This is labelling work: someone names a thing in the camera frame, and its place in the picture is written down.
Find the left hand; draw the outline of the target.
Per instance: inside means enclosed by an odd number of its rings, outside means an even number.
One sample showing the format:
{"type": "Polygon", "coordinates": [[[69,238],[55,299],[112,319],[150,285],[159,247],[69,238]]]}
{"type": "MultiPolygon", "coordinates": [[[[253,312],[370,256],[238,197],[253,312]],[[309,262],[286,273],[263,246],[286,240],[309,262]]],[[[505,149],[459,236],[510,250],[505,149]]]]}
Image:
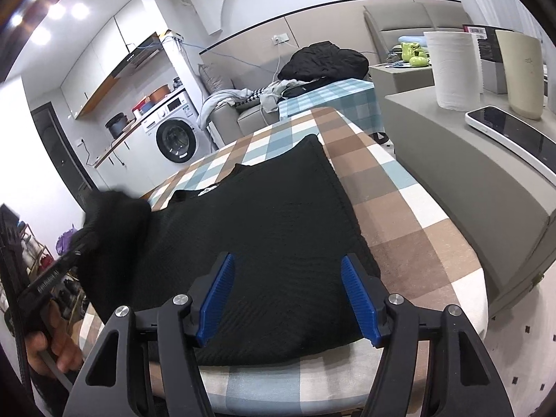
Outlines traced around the left hand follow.
{"type": "Polygon", "coordinates": [[[50,336],[42,332],[33,332],[25,336],[27,361],[32,370],[46,377],[54,377],[54,373],[43,361],[41,352],[50,349],[57,358],[57,369],[62,373],[77,372],[83,363],[83,355],[79,346],[67,333],[67,321],[62,318],[57,303],[50,302],[49,327],[50,336]]]}

